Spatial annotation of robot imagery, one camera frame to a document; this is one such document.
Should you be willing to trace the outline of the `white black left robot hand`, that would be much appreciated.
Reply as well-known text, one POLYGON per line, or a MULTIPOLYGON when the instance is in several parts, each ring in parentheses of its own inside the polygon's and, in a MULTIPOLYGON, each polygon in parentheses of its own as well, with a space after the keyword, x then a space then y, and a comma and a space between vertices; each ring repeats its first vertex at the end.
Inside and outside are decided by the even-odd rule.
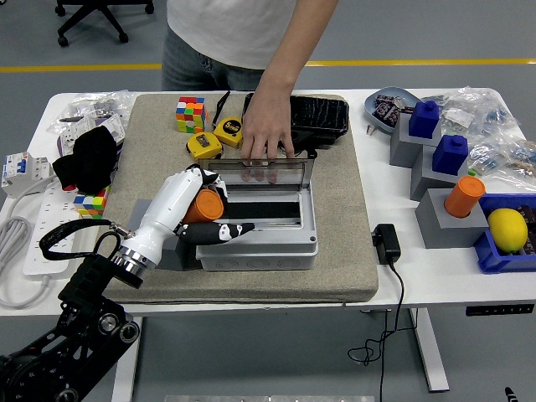
POLYGON ((219 223, 222 211, 199 210, 195 216, 202 217, 200 222, 186 222, 188 210, 197 206, 196 198, 211 187, 216 188, 213 196, 222 204, 227 192, 217 173, 194 164, 168 177, 142 217, 140 227, 121 242, 114 263, 129 271, 152 269, 162 259, 164 242, 174 235, 187 245, 219 245, 255 228, 252 223, 219 223))

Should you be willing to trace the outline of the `person's left hand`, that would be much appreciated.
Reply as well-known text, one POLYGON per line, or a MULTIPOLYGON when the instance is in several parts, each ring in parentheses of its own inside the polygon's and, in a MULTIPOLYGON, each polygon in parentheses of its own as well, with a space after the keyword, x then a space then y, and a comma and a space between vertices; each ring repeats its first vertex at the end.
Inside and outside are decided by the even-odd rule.
POLYGON ((291 140, 292 90, 257 89, 243 119, 241 158, 255 162, 278 156, 282 144, 287 158, 294 158, 291 140))

